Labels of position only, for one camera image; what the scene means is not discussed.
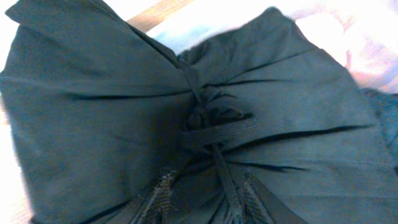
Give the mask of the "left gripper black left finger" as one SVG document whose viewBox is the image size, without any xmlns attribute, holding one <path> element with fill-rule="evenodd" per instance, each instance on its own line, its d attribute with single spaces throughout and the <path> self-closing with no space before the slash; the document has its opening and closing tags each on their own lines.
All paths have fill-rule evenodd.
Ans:
<svg viewBox="0 0 398 224">
<path fill-rule="evenodd" d="M 150 186 L 148 196 L 143 197 L 138 211 L 130 221 L 131 224 L 167 224 L 172 209 L 172 185 L 177 171 L 162 174 L 155 185 Z"/>
</svg>

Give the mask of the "coral pink printed t-shirt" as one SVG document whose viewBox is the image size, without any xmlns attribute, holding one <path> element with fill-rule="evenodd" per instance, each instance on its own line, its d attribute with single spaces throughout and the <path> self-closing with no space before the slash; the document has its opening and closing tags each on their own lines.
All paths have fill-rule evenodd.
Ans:
<svg viewBox="0 0 398 224">
<path fill-rule="evenodd" d="M 397 93 L 397 1 L 291 1 L 284 13 L 361 88 Z"/>
</svg>

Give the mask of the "navy blue shirt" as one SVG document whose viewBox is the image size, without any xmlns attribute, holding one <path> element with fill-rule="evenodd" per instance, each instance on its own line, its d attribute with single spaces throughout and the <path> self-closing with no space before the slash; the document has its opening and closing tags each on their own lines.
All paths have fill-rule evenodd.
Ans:
<svg viewBox="0 0 398 224">
<path fill-rule="evenodd" d="M 381 124 L 384 145 L 393 156 L 394 170 L 397 174 L 397 93 L 383 93 L 369 88 L 363 89 L 362 92 Z"/>
</svg>

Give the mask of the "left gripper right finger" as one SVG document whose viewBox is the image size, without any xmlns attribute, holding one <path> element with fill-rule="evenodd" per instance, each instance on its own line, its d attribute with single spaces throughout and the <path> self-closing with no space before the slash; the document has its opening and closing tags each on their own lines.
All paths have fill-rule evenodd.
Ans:
<svg viewBox="0 0 398 224">
<path fill-rule="evenodd" d="M 258 178 L 248 172 L 245 173 L 241 222 L 244 224 L 308 224 Z"/>
</svg>

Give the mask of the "large black garment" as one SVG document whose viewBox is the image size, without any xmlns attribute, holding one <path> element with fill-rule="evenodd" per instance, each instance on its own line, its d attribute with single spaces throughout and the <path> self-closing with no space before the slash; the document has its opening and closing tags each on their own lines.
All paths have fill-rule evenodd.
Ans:
<svg viewBox="0 0 398 224">
<path fill-rule="evenodd" d="M 348 71 L 278 9 L 175 54 L 103 1 L 18 1 L 1 92 L 34 223 L 242 223 L 251 173 L 308 223 L 396 223 L 397 174 Z"/>
</svg>

